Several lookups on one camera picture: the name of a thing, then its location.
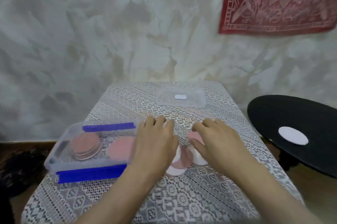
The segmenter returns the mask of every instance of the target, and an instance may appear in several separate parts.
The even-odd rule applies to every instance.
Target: table
[[[311,100],[264,95],[253,99],[247,108],[256,130],[280,150],[284,170],[301,162],[331,177],[337,177],[337,109]],[[286,141],[278,129],[288,126],[309,140],[304,146]]]
[[[205,107],[183,108],[159,106],[156,94],[163,85],[201,87]],[[114,117],[139,118],[164,115],[175,120],[174,133],[181,145],[192,124],[206,117],[224,120],[234,128],[251,154],[264,163],[289,192],[301,196],[270,151],[255,134],[224,87],[217,82],[144,82],[112,84],[95,105],[86,120]],[[58,177],[48,173],[29,199],[22,213],[22,223],[71,223],[95,204],[107,192],[115,179],[58,184]],[[192,166],[178,177],[164,177],[152,190],[134,218],[135,222],[210,222],[255,218],[259,214],[227,177],[218,175],[211,167]]]

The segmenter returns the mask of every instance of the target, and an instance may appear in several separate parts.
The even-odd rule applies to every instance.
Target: wall hanging pattern
[[[336,0],[224,0],[219,33],[296,35],[336,23]]]

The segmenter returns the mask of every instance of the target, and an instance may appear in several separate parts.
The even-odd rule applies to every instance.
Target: white marble wall
[[[222,1],[0,0],[2,140],[56,140],[122,81],[219,81],[244,112],[272,93],[337,107],[337,30],[219,35]]]

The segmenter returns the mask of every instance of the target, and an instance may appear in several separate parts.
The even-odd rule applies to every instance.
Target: white lace tablecloth
[[[156,94],[163,85],[201,87],[207,103],[199,109],[159,106]],[[186,135],[193,123],[206,117],[222,119],[239,133],[250,153],[302,201],[289,177],[220,83],[112,84],[87,120],[128,117],[145,121],[148,115],[164,115],[175,120],[174,133],[182,145],[188,144]],[[58,184],[57,175],[49,173],[25,206],[22,223],[73,223],[109,190],[115,180]],[[149,194],[134,222],[226,222],[258,216],[251,202],[230,179],[218,175],[208,166],[192,166],[181,176],[165,176]]]

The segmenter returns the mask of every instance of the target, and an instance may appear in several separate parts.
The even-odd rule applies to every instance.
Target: transparent lid
[[[159,105],[202,108],[206,105],[204,89],[200,87],[163,86],[157,94]]]
[[[56,173],[58,171],[125,164],[127,161],[112,161],[107,155],[106,150],[113,141],[120,137],[135,137],[140,122],[137,118],[115,118],[73,124],[55,144],[44,162],[44,166],[50,172]],[[79,160],[75,157],[70,145],[73,139],[84,132],[97,133],[100,149],[93,157]]]

